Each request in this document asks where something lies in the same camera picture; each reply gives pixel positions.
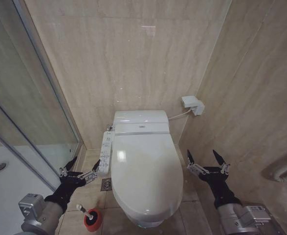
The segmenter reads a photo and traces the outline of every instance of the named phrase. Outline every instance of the white toilet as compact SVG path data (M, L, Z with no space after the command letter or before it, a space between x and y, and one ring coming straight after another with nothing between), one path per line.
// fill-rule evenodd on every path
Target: white toilet
M164 111L115 113L111 179L117 203L143 228L156 227L182 199L181 164Z

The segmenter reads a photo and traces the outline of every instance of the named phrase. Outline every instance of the glass shower door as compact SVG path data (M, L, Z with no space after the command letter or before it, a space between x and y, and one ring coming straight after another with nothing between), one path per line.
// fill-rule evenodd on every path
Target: glass shower door
M59 176L58 172L54 170L54 168L49 167L46 164L44 158L40 156L40 154L36 151L34 146L27 141L27 139L23 136L23 133L20 132L18 127L16 127L7 114L0 108L0 140L1 144L5 144L5 146L11 150L12 153L15 153L15 156L18 157L19 161L24 163L30 170L34 172L41 179L41 181L46 184L50 189L56 189L59 184ZM1 154L3 148L0 148L0 156L7 155ZM16 174L23 174L23 172L16 168ZM19 188L24 188L22 182L17 184Z
M0 6L0 109L26 142L57 173L73 157L78 138L70 126L11 1L9 15ZM16 148L28 146L10 136L0 122L0 135Z

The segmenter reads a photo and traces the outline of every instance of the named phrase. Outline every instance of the toilet seat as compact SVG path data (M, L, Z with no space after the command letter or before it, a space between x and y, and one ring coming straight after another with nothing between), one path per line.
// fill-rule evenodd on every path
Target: toilet seat
M115 136L111 179L115 199L130 217L156 222L174 214L183 176L170 134Z

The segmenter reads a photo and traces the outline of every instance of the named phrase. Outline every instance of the bidet control panel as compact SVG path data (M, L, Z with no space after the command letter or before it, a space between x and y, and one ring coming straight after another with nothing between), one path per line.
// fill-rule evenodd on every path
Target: bidet control panel
M114 131L106 131L103 134L101 153L100 153L100 164L97 171L97 175L104 177L109 173L110 168L110 156L112 153L112 143L114 140Z

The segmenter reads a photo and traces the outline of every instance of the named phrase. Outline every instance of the tiled floor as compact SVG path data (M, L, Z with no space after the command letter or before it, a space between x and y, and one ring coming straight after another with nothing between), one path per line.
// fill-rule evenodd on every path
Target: tiled floor
M102 179L78 188L71 197L68 209L60 219L56 235L89 235L83 224L84 215L76 211L76 204L85 208L99 208L103 214L102 227L94 235L211 235L208 222L181 152L176 146L183 168L183 198L179 209L160 226L142 229L135 226L116 202L112 191L100 191ZM83 172L92 169L99 159L100 150L88 150Z

